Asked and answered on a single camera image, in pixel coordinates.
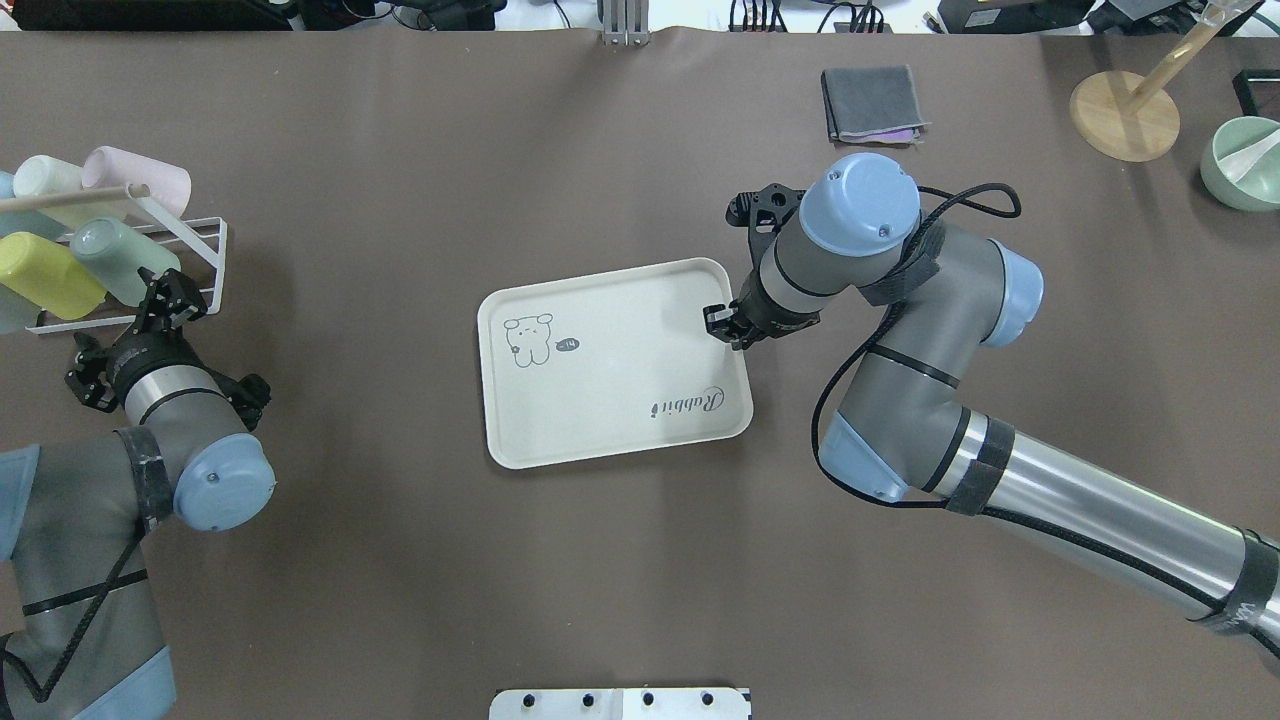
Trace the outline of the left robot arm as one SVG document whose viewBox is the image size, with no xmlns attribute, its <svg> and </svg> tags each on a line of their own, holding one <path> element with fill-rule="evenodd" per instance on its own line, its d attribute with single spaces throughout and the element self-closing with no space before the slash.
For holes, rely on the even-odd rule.
<svg viewBox="0 0 1280 720">
<path fill-rule="evenodd" d="M 123 407 L 108 436 L 3 455 L 3 559 L 24 625 L 3 637 L 5 719 L 160 719 L 175 703 L 169 644 L 141 548 L 168 518 L 223 532 L 260 512 L 275 473 L 253 429 L 270 400 L 201 361 L 183 325 L 206 302 L 177 269 L 146 291 L 111 345 L 76 334 L 67 384 Z"/>
</svg>

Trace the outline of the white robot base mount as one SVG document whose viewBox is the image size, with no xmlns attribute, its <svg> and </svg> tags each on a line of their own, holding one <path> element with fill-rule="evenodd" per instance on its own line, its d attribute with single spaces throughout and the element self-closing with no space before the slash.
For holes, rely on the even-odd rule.
<svg viewBox="0 0 1280 720">
<path fill-rule="evenodd" d="M 733 687 L 507 689 L 489 719 L 751 719 L 750 692 Z"/>
</svg>

